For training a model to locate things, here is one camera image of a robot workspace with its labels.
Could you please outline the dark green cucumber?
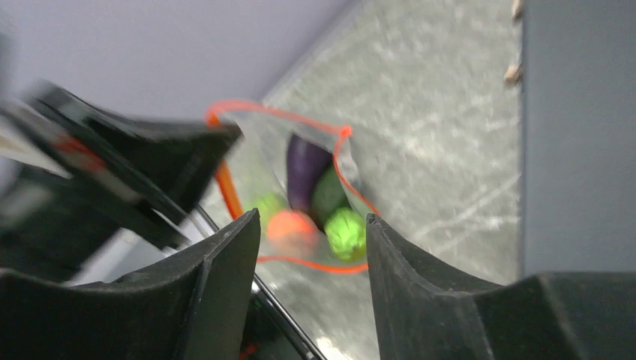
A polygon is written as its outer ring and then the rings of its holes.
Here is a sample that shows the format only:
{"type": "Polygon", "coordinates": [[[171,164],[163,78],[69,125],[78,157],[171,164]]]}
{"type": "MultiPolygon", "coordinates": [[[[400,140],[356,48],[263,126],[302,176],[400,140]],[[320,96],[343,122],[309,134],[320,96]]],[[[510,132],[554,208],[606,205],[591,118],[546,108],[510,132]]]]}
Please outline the dark green cucumber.
{"type": "Polygon", "coordinates": [[[319,178],[310,203],[310,216],[320,230],[338,209],[350,209],[350,203],[333,166],[319,178]]]}

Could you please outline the purple eggplant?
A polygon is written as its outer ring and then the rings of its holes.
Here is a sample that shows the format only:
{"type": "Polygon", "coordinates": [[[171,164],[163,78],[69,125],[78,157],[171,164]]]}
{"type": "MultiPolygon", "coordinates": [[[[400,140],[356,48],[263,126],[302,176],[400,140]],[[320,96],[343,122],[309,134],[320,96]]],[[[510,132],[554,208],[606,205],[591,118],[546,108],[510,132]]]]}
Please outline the purple eggplant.
{"type": "Polygon", "coordinates": [[[292,209],[310,211],[318,179],[331,164],[331,152],[292,134],[286,150],[286,197],[292,209]]]}

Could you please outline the clear zip top bag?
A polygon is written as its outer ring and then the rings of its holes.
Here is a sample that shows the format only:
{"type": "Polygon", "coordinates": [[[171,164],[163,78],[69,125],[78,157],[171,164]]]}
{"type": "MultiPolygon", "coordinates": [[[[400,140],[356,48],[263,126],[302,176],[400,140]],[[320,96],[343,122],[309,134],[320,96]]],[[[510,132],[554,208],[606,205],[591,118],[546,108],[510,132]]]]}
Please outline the clear zip top bag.
{"type": "Polygon", "coordinates": [[[351,154],[353,129],[249,100],[222,100],[210,126],[233,120],[244,139],[217,173],[231,218],[257,209],[259,263],[336,275],[368,269],[365,218],[375,206],[351,154]]]}

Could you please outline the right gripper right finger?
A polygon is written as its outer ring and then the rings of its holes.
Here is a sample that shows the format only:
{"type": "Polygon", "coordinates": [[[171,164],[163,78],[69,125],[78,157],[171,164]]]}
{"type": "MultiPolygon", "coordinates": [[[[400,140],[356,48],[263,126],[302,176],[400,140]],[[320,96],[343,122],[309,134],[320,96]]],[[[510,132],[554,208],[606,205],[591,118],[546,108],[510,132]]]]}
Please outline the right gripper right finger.
{"type": "Polygon", "coordinates": [[[367,216],[381,359],[633,359],[635,275],[548,272],[482,280],[367,216]]]}

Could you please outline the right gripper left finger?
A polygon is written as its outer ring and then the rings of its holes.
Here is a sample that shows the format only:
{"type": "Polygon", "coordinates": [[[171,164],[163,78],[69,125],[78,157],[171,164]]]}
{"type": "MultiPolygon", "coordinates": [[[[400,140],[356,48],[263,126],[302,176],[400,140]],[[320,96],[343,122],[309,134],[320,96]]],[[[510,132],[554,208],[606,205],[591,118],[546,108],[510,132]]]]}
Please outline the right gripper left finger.
{"type": "Polygon", "coordinates": [[[237,359],[260,215],[112,283],[1,272],[3,359],[237,359]]]}

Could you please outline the orange fruit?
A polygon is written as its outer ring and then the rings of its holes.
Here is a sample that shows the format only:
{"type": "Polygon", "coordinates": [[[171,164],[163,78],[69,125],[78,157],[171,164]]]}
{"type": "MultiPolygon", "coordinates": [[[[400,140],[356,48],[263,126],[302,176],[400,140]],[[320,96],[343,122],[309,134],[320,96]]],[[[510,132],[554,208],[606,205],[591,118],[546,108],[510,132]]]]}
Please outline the orange fruit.
{"type": "Polygon", "coordinates": [[[266,238],[283,255],[311,257],[320,242],[315,223],[300,211],[282,210],[266,227],[266,238]]]}

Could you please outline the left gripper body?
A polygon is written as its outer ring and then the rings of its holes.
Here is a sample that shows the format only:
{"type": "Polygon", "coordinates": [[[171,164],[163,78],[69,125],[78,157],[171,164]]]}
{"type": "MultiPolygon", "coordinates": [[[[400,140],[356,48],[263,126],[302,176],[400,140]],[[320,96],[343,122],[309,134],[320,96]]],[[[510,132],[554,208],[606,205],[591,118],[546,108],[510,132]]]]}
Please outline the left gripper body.
{"type": "Polygon", "coordinates": [[[161,251],[187,244],[179,225],[190,213],[169,219],[29,103],[8,103],[1,107],[1,117],[27,145],[56,165],[56,171],[25,165],[1,196],[4,266],[68,281],[122,228],[161,251]]]}

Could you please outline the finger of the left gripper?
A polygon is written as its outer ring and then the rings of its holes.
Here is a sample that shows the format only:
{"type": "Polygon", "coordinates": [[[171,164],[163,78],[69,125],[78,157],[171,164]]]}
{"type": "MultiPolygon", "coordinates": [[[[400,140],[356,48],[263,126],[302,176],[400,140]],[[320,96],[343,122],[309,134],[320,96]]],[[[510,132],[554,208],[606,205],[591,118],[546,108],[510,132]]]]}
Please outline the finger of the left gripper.
{"type": "Polygon", "coordinates": [[[169,219],[189,214],[242,131],[233,122],[125,116],[47,83],[29,104],[61,125],[131,190],[169,219]]]}

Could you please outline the green lime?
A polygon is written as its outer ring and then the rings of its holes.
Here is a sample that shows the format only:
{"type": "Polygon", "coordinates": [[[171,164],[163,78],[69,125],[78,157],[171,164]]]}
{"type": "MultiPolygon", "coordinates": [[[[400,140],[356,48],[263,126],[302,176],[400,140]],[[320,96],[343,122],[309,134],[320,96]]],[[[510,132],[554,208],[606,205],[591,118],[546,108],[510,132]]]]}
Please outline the green lime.
{"type": "Polygon", "coordinates": [[[271,192],[255,199],[251,207],[259,210],[260,225],[265,230],[270,220],[288,207],[288,202],[280,193],[271,192]]]}

